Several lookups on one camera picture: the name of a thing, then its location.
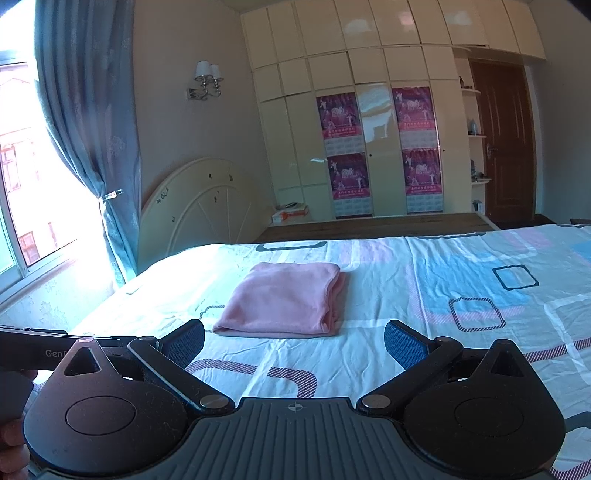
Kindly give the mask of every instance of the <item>window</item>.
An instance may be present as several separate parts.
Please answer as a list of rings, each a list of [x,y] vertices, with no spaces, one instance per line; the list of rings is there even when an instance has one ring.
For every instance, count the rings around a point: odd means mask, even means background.
[[[21,187],[21,179],[18,177],[17,154],[14,145],[7,150],[2,150],[2,175],[6,182],[6,190],[13,192]]]
[[[28,62],[34,7],[21,0],[0,17],[0,297],[100,226],[98,201],[58,156],[41,114]]]
[[[41,258],[39,250],[37,250],[33,232],[25,233],[23,236],[18,237],[18,243],[21,246],[22,254],[25,256],[28,265],[33,265],[33,263]]]

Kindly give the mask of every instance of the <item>curtain tieback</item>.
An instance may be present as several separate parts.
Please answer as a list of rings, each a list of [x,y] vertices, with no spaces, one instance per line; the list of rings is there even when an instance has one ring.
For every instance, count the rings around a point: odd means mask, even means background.
[[[114,190],[111,193],[107,193],[107,195],[103,195],[102,197],[99,197],[99,200],[101,202],[106,202],[107,200],[111,200],[111,199],[114,199],[115,197],[118,197],[122,193],[123,193],[123,190],[117,189],[117,190]]]

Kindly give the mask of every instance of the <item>wooden door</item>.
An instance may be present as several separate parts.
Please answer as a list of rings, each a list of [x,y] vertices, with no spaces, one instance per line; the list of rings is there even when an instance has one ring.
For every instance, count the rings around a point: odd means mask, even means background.
[[[486,214],[493,222],[530,222],[535,206],[535,148],[522,66],[471,61],[479,99]]]

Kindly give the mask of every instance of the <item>white lampshade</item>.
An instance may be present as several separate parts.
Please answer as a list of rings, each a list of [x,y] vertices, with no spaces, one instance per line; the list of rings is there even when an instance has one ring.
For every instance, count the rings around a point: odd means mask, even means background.
[[[212,66],[207,60],[201,60],[197,62],[197,68],[195,69],[195,78],[201,76],[207,76],[212,74]]]
[[[213,78],[215,78],[215,79],[222,78],[222,72],[220,72],[220,66],[217,63],[213,63],[211,65],[211,67],[212,67]]]

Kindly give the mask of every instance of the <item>headboard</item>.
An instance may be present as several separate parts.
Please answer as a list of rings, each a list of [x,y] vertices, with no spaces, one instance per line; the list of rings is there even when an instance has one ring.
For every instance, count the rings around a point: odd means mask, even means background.
[[[273,211],[232,162],[193,160],[171,173],[145,204],[138,270],[190,247],[251,243],[269,225]]]

